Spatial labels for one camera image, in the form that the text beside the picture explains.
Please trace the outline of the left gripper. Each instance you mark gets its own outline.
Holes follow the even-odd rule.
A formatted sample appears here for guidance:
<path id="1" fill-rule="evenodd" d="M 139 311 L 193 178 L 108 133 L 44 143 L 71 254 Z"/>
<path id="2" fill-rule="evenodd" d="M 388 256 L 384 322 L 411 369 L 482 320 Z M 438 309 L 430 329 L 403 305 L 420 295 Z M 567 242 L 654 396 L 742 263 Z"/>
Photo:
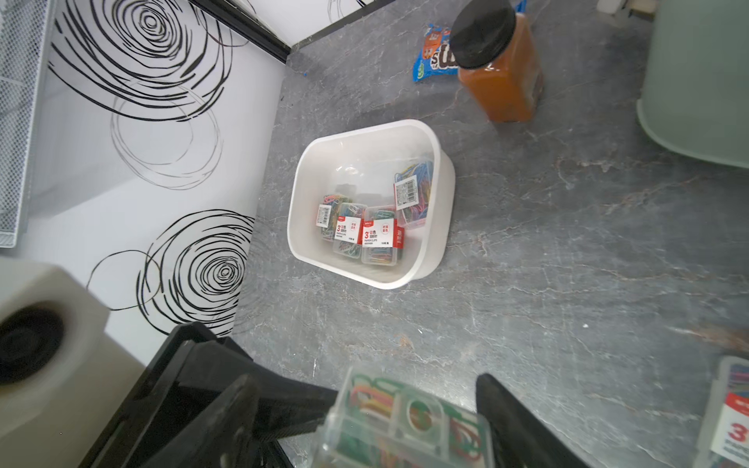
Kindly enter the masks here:
<path id="1" fill-rule="evenodd" d="M 333 389 L 263 368 L 229 337 L 220 339 L 201 324 L 182 325 L 169 334 L 82 466 L 145 467 L 242 376 L 259 398 L 252 425 L 259 442 L 314 432 L 337 399 Z"/>

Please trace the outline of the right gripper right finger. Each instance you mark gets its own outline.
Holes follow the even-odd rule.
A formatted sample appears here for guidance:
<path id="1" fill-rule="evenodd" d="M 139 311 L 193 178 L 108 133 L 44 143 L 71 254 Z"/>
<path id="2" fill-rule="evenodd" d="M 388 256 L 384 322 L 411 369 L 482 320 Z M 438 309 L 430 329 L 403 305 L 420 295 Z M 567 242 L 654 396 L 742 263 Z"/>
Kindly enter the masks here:
<path id="1" fill-rule="evenodd" d="M 476 380 L 476 407 L 491 426 L 497 467 L 588 467 L 491 374 Z"/>

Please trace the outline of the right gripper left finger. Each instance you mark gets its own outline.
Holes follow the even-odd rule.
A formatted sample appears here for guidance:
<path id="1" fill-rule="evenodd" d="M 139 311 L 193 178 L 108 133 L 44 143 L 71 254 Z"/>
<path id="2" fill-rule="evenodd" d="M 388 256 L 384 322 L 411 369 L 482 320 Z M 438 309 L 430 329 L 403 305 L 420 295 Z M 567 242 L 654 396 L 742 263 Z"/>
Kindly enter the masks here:
<path id="1" fill-rule="evenodd" d="M 259 444 L 253 425 L 259 406 L 257 384 L 239 376 L 145 467 L 251 467 Z"/>

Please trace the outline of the white storage box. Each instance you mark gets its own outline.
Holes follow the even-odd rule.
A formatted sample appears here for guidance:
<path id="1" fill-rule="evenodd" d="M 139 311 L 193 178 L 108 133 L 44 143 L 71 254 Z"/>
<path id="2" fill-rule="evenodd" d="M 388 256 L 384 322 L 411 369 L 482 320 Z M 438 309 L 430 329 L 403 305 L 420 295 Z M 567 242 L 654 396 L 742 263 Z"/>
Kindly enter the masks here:
<path id="1" fill-rule="evenodd" d="M 394 175 L 419 161 L 434 165 L 426 222 L 403 228 L 402 257 L 394 267 L 362 263 L 333 252 L 342 203 L 395 207 Z M 401 120 L 314 140 L 302 154 L 292 192 L 287 235 L 301 261 L 381 290 L 432 273 L 446 250 L 456 172 L 433 130 Z"/>

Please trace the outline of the mint green toaster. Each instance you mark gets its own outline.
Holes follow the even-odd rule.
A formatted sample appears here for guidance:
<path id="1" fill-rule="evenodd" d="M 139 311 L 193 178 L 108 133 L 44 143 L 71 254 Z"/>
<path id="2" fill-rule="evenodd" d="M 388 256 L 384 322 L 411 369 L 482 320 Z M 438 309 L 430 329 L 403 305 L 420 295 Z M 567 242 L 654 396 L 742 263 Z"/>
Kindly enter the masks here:
<path id="1" fill-rule="evenodd" d="M 637 116 L 657 144 L 748 166 L 748 3 L 661 1 Z"/>

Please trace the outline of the blue candy packet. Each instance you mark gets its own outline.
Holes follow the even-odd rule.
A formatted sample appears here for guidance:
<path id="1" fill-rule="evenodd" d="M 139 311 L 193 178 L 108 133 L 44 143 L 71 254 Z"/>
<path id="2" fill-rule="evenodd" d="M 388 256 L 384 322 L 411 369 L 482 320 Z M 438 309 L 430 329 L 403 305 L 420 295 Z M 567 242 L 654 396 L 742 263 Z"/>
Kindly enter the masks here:
<path id="1" fill-rule="evenodd" d="M 429 25 L 413 67 L 413 82 L 433 76 L 457 76 L 458 63 L 450 47 L 452 29 Z"/>

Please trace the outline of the orange spice bottle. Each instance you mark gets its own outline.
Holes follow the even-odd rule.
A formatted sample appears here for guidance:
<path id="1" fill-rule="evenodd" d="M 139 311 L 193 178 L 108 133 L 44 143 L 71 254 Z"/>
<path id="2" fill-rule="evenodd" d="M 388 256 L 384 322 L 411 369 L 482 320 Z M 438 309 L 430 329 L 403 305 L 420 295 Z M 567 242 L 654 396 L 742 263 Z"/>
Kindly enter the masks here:
<path id="1" fill-rule="evenodd" d="M 460 83 L 491 121 L 534 117 L 543 76 L 525 14 L 509 1 L 471 1 L 454 21 L 450 48 Z"/>

